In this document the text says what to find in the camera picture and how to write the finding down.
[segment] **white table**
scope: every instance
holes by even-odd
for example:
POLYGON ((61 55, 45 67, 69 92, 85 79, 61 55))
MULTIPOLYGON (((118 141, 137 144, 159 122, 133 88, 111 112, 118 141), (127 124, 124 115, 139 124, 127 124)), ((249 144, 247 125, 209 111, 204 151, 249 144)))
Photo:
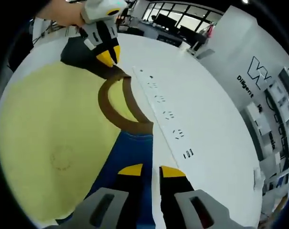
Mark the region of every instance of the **white table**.
MULTIPOLYGON (((196 160, 181 168, 194 189, 202 189, 230 211, 243 226, 256 227, 262 192, 254 191, 254 168, 259 167, 247 127, 233 102, 213 76, 187 52, 144 37, 119 34, 118 66, 132 76, 132 90, 144 114, 155 123, 153 145, 153 215, 156 228, 165 228, 160 210, 159 166, 177 167, 133 67, 154 73, 171 101, 179 122, 187 128, 196 160)), ((15 82, 30 72, 60 59, 68 38, 35 48, 12 76, 15 82)))

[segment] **white power strip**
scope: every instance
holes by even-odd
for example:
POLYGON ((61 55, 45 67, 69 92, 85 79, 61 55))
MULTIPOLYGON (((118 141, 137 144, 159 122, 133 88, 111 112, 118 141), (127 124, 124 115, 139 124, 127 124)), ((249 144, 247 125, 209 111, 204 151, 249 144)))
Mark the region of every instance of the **white power strip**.
POLYGON ((153 74, 135 67, 133 71, 153 109, 155 118, 178 167, 183 167, 186 161, 195 157, 187 132, 183 130, 171 103, 158 87, 153 74))

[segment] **yellow cloth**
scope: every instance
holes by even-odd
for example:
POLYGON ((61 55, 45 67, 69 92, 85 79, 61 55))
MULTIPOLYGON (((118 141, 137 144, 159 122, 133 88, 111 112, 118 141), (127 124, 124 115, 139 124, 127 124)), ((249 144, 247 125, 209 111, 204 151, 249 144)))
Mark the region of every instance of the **yellow cloth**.
MULTIPOLYGON (((0 107, 0 161, 17 201, 34 221, 71 213, 107 159, 120 129, 99 108, 104 81, 57 62, 9 87, 0 107)), ((109 98, 134 121, 122 81, 111 87, 109 98)))

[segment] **human hand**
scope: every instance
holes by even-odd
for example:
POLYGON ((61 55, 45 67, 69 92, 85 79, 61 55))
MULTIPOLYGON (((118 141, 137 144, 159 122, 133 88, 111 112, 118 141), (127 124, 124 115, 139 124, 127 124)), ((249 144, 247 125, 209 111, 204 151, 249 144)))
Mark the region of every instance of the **human hand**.
POLYGON ((56 21, 59 25, 84 25, 81 16, 83 3, 69 3, 65 0, 51 0, 38 14, 38 18, 56 21))

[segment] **brown stripe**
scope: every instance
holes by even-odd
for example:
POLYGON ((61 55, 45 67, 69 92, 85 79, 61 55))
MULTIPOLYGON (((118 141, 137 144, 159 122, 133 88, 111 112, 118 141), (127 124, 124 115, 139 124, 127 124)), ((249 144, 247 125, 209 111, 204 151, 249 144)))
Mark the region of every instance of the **brown stripe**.
MULTIPOLYGON (((115 126, 118 128, 125 130, 131 134, 152 134, 153 133, 153 123, 150 122, 147 118, 143 118, 144 114, 140 114, 139 107, 133 98, 131 89, 127 89, 127 91, 124 93, 124 95, 127 95, 125 98, 126 101, 131 102, 131 104, 128 104, 128 108, 132 108, 131 112, 133 115, 135 115, 135 118, 138 120, 145 120, 145 122, 133 122, 130 121, 124 117, 122 117, 111 105, 109 98, 108 98, 108 91, 112 84, 114 84, 116 81, 121 80, 122 78, 125 79, 124 76, 128 76, 125 73, 119 74, 111 77, 110 79, 106 80, 103 85, 101 86, 99 92, 98 92, 98 103, 101 108, 101 111, 105 115, 105 117, 112 122, 115 126)), ((126 88, 130 88, 130 83, 127 83, 126 88)))
POLYGON ((131 90, 131 77, 124 77, 123 79, 123 94, 128 109, 140 123, 150 123, 150 120, 144 115, 135 100, 131 90))

